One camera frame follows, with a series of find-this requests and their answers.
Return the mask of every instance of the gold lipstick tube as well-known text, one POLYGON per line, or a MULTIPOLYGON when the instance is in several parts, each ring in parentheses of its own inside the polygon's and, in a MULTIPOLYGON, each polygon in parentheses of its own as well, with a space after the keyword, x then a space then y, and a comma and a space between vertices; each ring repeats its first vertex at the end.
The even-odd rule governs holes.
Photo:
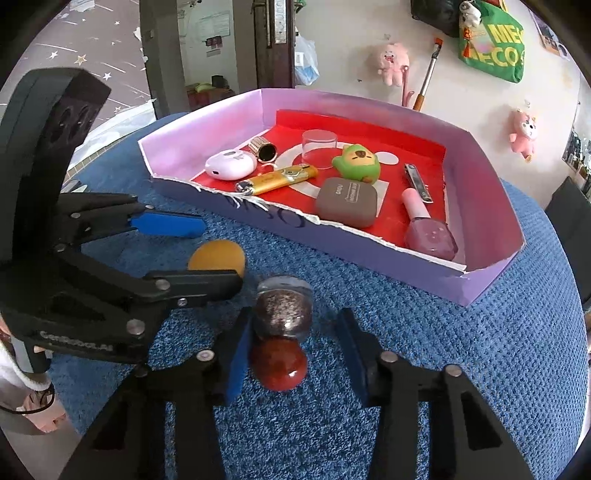
POLYGON ((261 163, 271 163, 277 158, 277 147, 265 137, 254 137, 248 144, 248 148, 261 163))

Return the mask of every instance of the pink nail polish bottle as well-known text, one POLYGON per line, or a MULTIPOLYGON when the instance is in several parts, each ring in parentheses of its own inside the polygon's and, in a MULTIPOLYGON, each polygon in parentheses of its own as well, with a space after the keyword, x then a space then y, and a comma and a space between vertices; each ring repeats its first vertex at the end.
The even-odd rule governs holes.
POLYGON ((443 260, 453 260, 457 245, 447 224, 431 218, 415 189, 406 189, 402 201, 411 219, 404 238, 407 247, 443 260))

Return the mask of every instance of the black bag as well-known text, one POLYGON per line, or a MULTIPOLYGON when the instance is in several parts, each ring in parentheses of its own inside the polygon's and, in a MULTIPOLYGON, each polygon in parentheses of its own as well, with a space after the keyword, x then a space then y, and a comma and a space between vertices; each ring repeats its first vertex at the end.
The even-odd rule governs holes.
POLYGON ((460 3, 462 0, 410 0, 410 11, 415 20, 441 30, 449 37, 460 36, 460 3))

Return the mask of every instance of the door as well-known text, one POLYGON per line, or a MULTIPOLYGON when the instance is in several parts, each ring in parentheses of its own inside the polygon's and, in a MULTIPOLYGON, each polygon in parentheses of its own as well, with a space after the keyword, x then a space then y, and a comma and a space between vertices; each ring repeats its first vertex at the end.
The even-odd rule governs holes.
POLYGON ((259 88, 294 88, 294 0, 254 0, 256 80, 259 88))
POLYGON ((176 0, 141 0, 139 29, 144 56, 148 57, 146 77, 156 118, 188 112, 176 0))

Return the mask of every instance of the cable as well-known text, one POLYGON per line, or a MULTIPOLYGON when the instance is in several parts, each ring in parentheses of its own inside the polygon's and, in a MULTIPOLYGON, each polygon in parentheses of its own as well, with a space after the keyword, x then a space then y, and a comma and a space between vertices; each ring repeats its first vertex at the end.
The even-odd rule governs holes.
POLYGON ((27 411, 20 411, 20 410, 11 410, 10 408, 6 408, 0 405, 0 410, 5 411, 7 413, 12 413, 14 415, 32 415, 34 413, 41 413, 42 411, 46 411, 49 407, 53 405, 53 402, 56 399, 56 389, 53 386, 53 383, 49 384, 49 388, 43 391, 41 395, 41 401, 43 401, 47 395, 51 395, 51 400, 47 405, 41 408, 37 408, 35 410, 27 410, 27 411))

